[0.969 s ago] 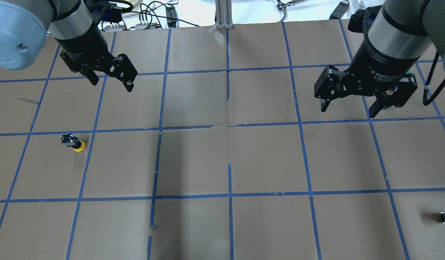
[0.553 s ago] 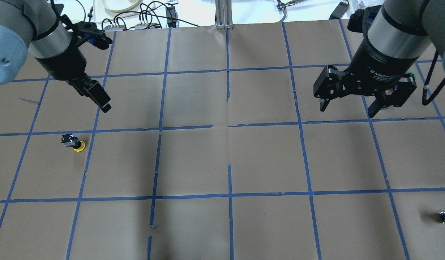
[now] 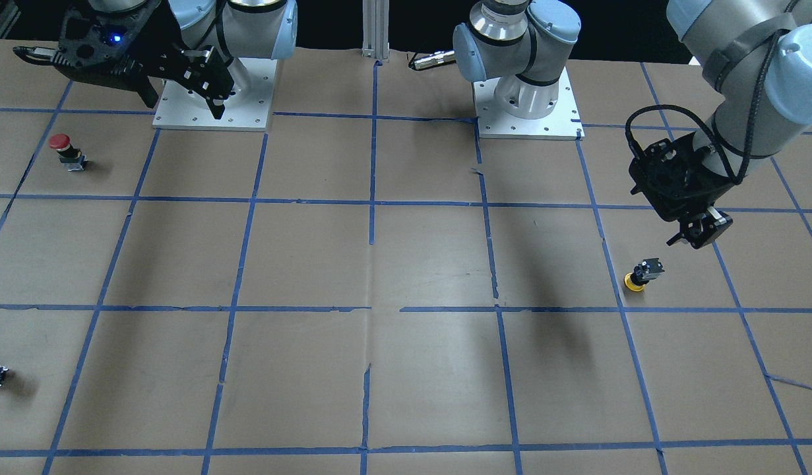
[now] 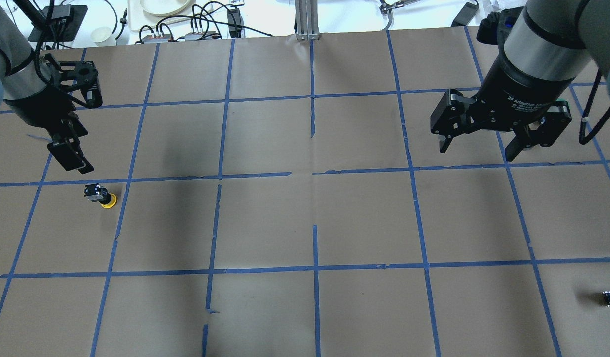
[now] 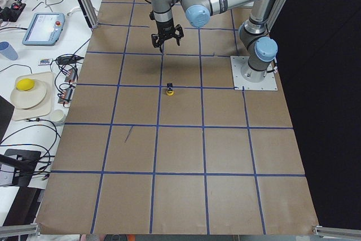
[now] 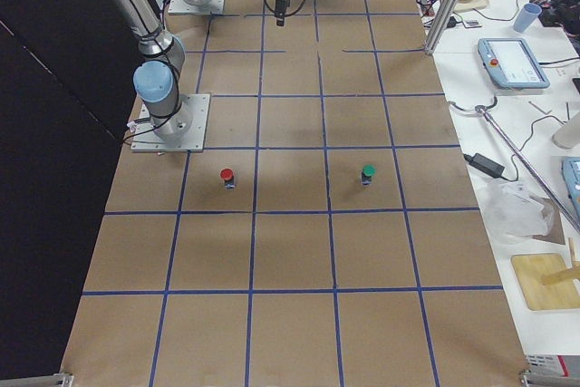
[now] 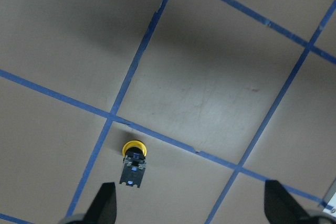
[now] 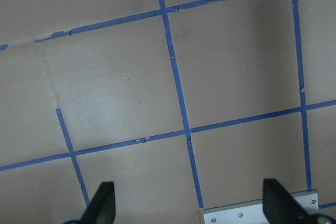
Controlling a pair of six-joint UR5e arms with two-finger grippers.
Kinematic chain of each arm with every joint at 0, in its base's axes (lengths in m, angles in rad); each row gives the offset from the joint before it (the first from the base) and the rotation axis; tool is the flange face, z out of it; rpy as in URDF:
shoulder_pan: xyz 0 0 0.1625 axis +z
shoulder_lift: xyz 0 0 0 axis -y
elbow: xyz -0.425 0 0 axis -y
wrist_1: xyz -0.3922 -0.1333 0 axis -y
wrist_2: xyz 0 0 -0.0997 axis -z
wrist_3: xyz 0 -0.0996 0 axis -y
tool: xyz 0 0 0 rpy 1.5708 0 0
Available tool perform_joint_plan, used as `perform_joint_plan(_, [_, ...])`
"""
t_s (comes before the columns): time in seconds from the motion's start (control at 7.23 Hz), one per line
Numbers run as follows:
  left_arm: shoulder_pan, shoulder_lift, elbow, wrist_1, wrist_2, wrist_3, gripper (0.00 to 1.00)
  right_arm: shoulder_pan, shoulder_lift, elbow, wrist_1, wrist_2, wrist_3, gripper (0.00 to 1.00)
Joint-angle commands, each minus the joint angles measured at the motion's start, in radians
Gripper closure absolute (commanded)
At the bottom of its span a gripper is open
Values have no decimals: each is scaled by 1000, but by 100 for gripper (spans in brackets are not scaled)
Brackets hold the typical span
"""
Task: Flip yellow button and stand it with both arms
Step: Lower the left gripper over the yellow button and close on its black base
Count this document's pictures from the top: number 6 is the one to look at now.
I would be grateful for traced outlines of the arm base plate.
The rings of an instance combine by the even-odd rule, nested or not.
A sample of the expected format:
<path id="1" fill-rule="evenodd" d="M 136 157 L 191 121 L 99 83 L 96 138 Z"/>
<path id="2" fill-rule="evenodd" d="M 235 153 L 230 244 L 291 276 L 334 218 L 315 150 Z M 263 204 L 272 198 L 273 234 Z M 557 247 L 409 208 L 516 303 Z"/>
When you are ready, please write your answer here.
<path id="1" fill-rule="evenodd" d="M 169 0 L 170 15 L 222 15 L 225 0 Z"/>
<path id="2" fill-rule="evenodd" d="M 133 152 L 202 152 L 205 145 L 209 94 L 181 94 L 180 110 L 159 129 L 151 131 L 150 114 L 143 103 L 135 126 L 135 137 L 130 138 Z"/>

